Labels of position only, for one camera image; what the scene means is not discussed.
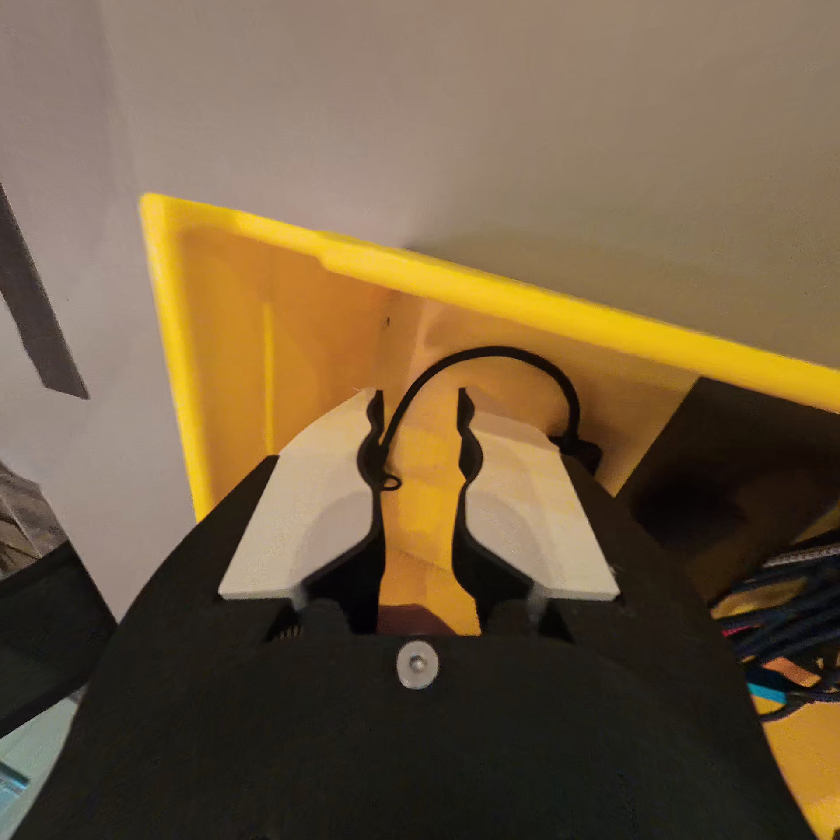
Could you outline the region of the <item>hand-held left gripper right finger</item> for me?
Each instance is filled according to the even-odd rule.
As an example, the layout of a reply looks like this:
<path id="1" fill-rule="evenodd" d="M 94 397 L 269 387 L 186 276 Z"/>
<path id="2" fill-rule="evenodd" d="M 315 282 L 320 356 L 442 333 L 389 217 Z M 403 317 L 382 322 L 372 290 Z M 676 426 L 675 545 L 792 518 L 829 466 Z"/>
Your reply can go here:
<path id="1" fill-rule="evenodd" d="M 453 572 L 479 627 L 520 605 L 538 627 L 552 602 L 614 602 L 621 594 L 560 451 L 541 428 L 481 392 L 458 391 L 458 493 Z"/>

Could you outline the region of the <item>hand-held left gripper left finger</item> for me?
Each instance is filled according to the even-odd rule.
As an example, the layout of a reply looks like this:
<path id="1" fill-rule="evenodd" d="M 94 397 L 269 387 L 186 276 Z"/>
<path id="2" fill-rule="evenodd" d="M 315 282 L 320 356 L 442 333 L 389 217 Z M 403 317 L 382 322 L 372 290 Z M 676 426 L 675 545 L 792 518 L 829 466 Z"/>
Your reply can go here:
<path id="1" fill-rule="evenodd" d="M 279 453 L 217 592 L 226 601 L 338 603 L 374 634 L 385 572 L 384 398 L 358 392 Z"/>

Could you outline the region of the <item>yellow plastic bin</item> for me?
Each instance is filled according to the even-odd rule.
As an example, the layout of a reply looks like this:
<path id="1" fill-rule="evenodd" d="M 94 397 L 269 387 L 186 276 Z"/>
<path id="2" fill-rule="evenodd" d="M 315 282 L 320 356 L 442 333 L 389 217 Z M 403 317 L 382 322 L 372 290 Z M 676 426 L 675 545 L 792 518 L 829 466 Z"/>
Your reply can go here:
<path id="1" fill-rule="evenodd" d="M 401 249 L 217 206 L 141 199 L 199 526 L 131 618 L 186 620 L 207 665 L 144 737 L 143 810 L 167 838 L 838 838 L 838 758 L 797 770 L 714 601 L 785 543 L 697 558 L 617 493 L 706 377 L 838 414 L 838 370 Z M 560 445 L 614 602 L 556 601 L 482 632 L 453 572 L 459 389 Z M 217 592 L 280 451 L 383 393 L 380 605 L 456 636 L 354 633 L 338 603 Z"/>

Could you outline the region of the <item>person's left hand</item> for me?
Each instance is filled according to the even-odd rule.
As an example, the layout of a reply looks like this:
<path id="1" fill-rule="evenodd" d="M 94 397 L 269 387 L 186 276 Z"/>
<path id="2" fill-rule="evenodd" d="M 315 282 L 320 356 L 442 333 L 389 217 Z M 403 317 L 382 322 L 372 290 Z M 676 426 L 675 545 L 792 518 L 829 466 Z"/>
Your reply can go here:
<path id="1" fill-rule="evenodd" d="M 380 605 L 375 632 L 382 636 L 456 636 L 439 616 L 419 604 Z"/>

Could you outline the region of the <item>black bin divider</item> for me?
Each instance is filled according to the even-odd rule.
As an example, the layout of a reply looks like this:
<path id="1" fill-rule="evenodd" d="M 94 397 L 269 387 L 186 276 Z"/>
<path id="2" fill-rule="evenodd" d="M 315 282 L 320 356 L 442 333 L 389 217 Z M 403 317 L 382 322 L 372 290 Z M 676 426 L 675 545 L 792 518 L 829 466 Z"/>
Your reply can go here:
<path id="1" fill-rule="evenodd" d="M 786 543 L 838 502 L 838 459 L 837 413 L 702 377 L 617 499 L 687 558 Z"/>

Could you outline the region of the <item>black tape strip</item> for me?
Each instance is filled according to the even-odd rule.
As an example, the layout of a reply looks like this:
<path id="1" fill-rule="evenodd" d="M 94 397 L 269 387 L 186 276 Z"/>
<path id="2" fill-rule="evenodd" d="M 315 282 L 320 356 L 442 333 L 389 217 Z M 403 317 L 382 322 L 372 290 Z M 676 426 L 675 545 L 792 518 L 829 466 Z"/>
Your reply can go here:
<path id="1" fill-rule="evenodd" d="M 81 400 L 90 395 L 5 190 L 1 191 L 1 292 L 41 384 Z"/>

